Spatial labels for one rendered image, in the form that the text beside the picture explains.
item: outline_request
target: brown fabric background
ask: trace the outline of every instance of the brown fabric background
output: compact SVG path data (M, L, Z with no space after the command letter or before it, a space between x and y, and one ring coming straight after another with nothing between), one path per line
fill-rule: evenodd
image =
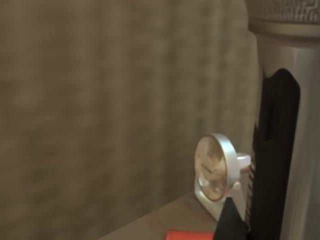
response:
M0 239L95 240L193 188L203 134L249 151L243 0L1 0Z

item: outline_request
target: microscope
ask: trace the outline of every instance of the microscope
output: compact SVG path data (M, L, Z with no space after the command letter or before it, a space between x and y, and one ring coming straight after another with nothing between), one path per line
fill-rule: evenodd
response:
M194 192L217 220L214 240L320 240L320 0L246 7L259 63L252 153L204 136Z

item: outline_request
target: metal cylinder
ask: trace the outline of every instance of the metal cylinder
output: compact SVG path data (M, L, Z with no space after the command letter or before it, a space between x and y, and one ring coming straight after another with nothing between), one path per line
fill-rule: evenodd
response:
M258 219L277 225L266 239L319 240L320 1L246 0L246 6L260 82L247 222L259 240L265 238Z

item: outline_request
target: table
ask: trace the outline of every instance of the table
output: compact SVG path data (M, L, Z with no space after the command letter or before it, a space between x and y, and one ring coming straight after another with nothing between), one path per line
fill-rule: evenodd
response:
M190 193L100 240L163 240L168 230L213 232L215 227L215 220Z

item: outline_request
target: black object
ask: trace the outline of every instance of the black object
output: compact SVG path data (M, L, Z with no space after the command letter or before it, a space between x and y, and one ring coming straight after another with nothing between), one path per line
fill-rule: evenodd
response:
M213 240L247 240L247 226L231 197L225 200Z
M263 79L247 206L253 240L280 239L299 101L300 87L287 70Z

